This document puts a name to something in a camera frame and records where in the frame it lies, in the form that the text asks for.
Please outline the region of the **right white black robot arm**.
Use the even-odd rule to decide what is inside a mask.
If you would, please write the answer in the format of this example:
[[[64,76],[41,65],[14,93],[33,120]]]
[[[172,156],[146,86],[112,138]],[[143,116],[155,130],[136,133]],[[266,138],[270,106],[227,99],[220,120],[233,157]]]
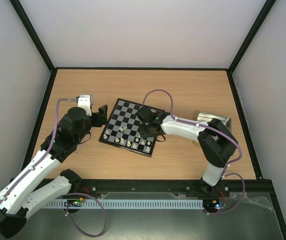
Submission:
[[[228,160],[239,148],[237,140],[221,120],[192,121],[166,111],[153,112],[146,105],[138,110],[136,116],[141,121],[138,131],[143,138],[175,135],[199,143],[207,160],[200,190],[207,196],[218,191]]]

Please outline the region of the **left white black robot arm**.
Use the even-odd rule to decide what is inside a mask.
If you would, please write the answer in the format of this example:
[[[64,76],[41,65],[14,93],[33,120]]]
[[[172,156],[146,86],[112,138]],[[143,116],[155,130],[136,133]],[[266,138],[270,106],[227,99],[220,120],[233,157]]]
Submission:
[[[30,163],[0,191],[0,236],[15,236],[40,208],[61,196],[89,198],[79,191],[81,177],[71,169],[63,170],[50,183],[38,188],[43,179],[76,151],[93,127],[107,123],[108,106],[92,113],[89,106],[70,108],[54,120],[54,129]]]

